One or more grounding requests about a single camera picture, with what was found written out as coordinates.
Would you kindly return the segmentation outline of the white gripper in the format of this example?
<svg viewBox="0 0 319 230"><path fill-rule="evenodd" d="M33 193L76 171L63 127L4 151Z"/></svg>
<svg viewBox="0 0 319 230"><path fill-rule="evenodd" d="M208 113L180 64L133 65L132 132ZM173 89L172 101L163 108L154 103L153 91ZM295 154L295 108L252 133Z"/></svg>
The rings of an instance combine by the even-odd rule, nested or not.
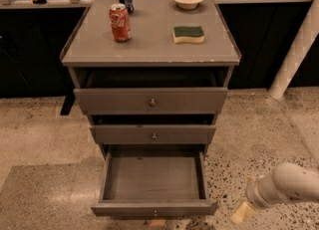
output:
<svg viewBox="0 0 319 230"><path fill-rule="evenodd" d="M247 200L257 209L266 209L272 206L275 195L274 184L270 174L251 177L246 186ZM256 213L256 209L248 202L242 202L230 220L239 224Z"/></svg>

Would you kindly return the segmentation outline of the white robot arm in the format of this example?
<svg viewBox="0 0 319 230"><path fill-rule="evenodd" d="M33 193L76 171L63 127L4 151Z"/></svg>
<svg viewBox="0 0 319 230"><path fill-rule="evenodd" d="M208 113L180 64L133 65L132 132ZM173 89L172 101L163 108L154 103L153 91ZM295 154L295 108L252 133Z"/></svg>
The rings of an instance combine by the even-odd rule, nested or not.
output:
<svg viewBox="0 0 319 230"><path fill-rule="evenodd" d="M249 176L246 200L241 202L230 220L239 224L258 209L277 204L319 202L319 172L294 163L278 164L270 173Z"/></svg>

